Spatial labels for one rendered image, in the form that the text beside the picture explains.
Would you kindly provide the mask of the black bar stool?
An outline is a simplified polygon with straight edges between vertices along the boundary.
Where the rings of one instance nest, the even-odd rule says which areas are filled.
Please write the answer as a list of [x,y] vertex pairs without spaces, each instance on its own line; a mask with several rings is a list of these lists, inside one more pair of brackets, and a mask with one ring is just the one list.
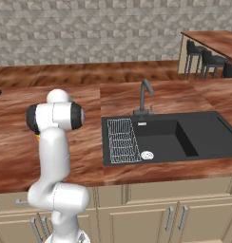
[[225,63],[222,70],[223,78],[232,78],[232,64]]
[[207,74],[210,67],[214,68],[212,78],[215,78],[217,69],[219,67],[224,67],[225,59],[219,55],[213,55],[209,50],[202,51],[202,68],[200,73],[200,78],[207,78]]
[[202,58],[202,53],[205,50],[205,47],[201,46],[196,46],[193,41],[188,40],[186,43],[186,61],[185,61],[185,66],[184,66],[184,75],[183,79],[188,79],[189,74],[190,74],[190,69],[192,66],[192,60],[193,57],[196,56],[198,58],[197,65],[196,65],[196,70],[199,70],[201,58]]

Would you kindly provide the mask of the black kitchen sink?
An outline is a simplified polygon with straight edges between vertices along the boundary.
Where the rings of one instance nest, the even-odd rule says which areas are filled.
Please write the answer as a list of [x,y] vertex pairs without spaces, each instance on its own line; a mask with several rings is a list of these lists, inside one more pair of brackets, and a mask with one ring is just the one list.
[[[140,155],[150,151],[154,158],[113,164],[106,124],[110,119],[131,119]],[[156,114],[141,119],[103,117],[101,125],[104,166],[232,158],[232,125],[216,111]]]

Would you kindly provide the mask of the beige cabinet door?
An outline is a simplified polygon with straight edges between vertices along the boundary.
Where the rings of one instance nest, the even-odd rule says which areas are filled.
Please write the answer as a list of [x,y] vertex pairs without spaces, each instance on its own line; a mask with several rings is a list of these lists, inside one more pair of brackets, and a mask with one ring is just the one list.
[[33,229],[29,219],[0,222],[2,243],[42,243],[42,237]]
[[[169,206],[174,211],[166,232]],[[167,203],[100,208],[101,243],[170,243],[175,209]]]
[[47,217],[50,236],[44,243],[99,243],[94,216],[78,215],[58,225]]
[[[184,228],[179,231],[183,206],[188,207]],[[207,243],[220,240],[232,220],[232,198],[182,202],[177,220],[178,243]]]

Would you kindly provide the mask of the wooden top kitchen island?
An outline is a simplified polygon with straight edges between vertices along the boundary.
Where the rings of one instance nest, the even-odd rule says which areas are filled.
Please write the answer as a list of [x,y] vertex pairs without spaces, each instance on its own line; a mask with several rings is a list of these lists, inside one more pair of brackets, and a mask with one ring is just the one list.
[[213,55],[221,55],[232,62],[232,32],[228,30],[184,31],[177,73],[184,74],[186,42],[192,40],[196,46],[206,47]]

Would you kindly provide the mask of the beige drawer front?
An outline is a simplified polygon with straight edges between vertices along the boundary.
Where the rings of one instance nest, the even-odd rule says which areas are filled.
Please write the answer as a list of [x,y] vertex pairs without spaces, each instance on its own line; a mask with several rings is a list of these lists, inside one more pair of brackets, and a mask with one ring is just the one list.
[[38,200],[41,202],[39,207],[15,204],[17,198],[28,201],[27,196],[27,192],[0,194],[0,217],[6,220],[14,220],[15,218],[23,220],[25,217],[51,216],[54,212],[59,212],[61,217],[73,217],[76,215],[96,216],[95,208],[85,209],[80,212],[69,205],[58,203],[54,195],[45,196],[44,198],[39,197]]

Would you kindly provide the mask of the dark grey faucet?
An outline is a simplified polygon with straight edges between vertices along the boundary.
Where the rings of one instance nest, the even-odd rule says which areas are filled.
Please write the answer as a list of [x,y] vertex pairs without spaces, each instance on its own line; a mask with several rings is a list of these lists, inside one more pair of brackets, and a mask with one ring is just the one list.
[[141,96],[140,96],[140,108],[138,110],[133,111],[134,116],[145,116],[145,115],[153,115],[153,108],[145,109],[145,89],[147,89],[148,93],[153,96],[154,90],[151,87],[149,81],[147,79],[143,79],[141,83]]

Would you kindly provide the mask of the beige sink front panel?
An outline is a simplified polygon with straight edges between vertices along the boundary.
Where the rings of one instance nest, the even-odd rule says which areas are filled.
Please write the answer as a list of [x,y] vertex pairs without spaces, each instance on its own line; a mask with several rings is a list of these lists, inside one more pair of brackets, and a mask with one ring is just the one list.
[[229,196],[231,192],[232,177],[129,184],[126,186],[126,204],[155,202],[190,196]]

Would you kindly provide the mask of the round silver sink drain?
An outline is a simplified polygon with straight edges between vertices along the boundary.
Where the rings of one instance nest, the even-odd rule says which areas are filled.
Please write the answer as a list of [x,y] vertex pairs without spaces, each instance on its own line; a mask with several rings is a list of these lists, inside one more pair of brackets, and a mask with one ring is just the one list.
[[153,159],[154,154],[150,151],[144,151],[144,152],[141,153],[141,158],[144,159],[144,160]]

